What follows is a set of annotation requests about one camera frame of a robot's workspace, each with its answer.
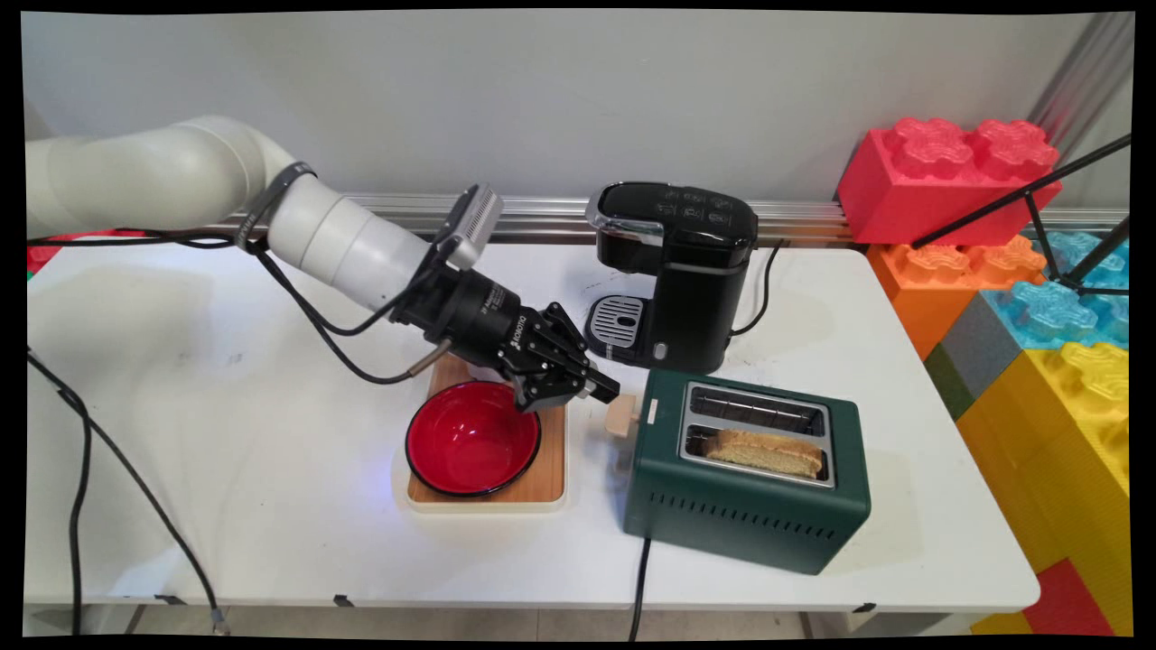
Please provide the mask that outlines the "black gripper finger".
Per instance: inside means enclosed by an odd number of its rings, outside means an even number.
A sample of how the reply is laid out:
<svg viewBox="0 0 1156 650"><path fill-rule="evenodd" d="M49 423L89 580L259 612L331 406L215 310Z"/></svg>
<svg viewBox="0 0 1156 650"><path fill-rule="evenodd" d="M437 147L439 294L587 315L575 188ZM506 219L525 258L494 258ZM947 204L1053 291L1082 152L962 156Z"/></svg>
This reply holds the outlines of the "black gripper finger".
<svg viewBox="0 0 1156 650"><path fill-rule="evenodd" d="M587 347L581 332L575 326L575 322L570 320L570 317L566 316L565 309L557 302L538 311L534 316L536 316L536 322L534 322L534 353L541 355L566 354L575 359L590 359L587 357L590 347ZM592 389L590 398L596 400L596 402L614 402L620 396L618 381L603 375L599 369L592 375L592 381L587 383L587 387Z"/></svg>
<svg viewBox="0 0 1156 650"><path fill-rule="evenodd" d="M590 359L566 354L512 354L516 408L521 413L544 411L590 396L593 387L587 383L596 369Z"/></svg>

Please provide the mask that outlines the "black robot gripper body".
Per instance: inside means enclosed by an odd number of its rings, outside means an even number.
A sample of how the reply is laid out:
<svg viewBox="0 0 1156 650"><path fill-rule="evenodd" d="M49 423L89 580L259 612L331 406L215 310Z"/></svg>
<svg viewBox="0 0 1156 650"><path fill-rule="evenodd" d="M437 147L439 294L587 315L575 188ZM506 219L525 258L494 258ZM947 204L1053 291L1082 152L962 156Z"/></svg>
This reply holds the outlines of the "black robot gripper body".
<svg viewBox="0 0 1156 650"><path fill-rule="evenodd" d="M390 320L421 330L430 344L446 342L455 357L490 367L507 381L553 369L549 359L531 350L533 334L544 325L540 313L516 291L474 269L422 266Z"/></svg>

